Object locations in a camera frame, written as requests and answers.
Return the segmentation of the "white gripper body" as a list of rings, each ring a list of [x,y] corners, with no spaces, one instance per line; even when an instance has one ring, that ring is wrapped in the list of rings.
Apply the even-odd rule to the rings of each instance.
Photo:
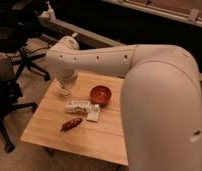
[[[71,94],[71,90],[76,82],[77,77],[58,77],[58,88],[60,93],[63,96],[69,96]]]

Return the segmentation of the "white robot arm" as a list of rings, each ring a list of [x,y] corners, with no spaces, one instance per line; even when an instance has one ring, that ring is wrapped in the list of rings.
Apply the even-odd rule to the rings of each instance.
[[[129,171],[202,171],[202,91],[190,52],[146,44],[81,50],[65,36],[47,59],[59,78],[74,69],[124,78],[121,117]]]

